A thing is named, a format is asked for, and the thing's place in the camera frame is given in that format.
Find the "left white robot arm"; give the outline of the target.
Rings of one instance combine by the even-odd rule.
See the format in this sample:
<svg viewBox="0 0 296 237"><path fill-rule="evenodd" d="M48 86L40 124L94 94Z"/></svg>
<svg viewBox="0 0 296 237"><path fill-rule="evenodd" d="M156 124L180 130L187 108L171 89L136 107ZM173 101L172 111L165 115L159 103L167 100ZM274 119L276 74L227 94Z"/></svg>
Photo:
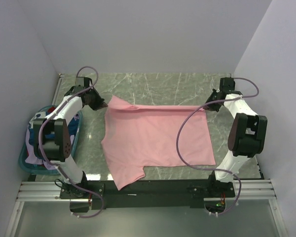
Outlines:
<svg viewBox="0 0 296 237"><path fill-rule="evenodd" d="M49 115L33 122L34 153L56 168L71 192L84 198L89 192L85 173L77 166L71 153L72 143L68 124L84 106L96 111L107 104L94 87L72 87L62 102Z"/></svg>

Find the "pink t shirt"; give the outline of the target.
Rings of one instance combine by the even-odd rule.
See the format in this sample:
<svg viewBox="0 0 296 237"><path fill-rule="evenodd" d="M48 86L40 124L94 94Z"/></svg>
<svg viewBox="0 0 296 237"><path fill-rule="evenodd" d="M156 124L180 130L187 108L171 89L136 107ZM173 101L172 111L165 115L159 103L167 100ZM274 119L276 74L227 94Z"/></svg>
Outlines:
<svg viewBox="0 0 296 237"><path fill-rule="evenodd" d="M118 190L145 177L146 166L183 166L183 160L191 165L216 164L205 111L184 123L196 108L132 105L111 98L101 143Z"/></svg>

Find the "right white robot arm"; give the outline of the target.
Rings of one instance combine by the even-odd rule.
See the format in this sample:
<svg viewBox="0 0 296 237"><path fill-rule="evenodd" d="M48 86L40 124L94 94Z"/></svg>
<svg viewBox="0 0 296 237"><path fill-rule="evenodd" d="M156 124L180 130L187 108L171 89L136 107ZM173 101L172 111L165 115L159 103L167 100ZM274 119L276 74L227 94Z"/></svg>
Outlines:
<svg viewBox="0 0 296 237"><path fill-rule="evenodd" d="M208 102L218 103L205 106L205 110L218 112L224 106L234 118L227 141L228 152L215 170L215 180L207 184L207 193L218 197L223 183L233 181L242 165L263 151L267 130L267 118L254 112L240 92L220 92L213 89Z"/></svg>

